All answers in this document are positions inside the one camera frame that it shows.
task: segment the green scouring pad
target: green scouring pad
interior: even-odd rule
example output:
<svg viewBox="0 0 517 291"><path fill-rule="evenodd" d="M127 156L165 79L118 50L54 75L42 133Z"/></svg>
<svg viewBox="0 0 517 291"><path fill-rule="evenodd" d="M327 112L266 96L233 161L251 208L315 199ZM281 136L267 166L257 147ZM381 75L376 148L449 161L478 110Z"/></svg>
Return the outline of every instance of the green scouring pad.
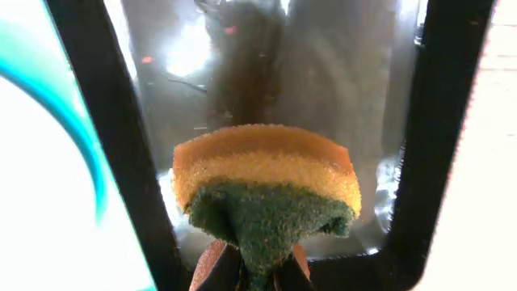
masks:
<svg viewBox="0 0 517 291"><path fill-rule="evenodd" d="M347 236L361 209L347 149L303 129L206 134L176 147L173 172L190 223L239 248L250 289L265 289L301 238Z"/></svg>

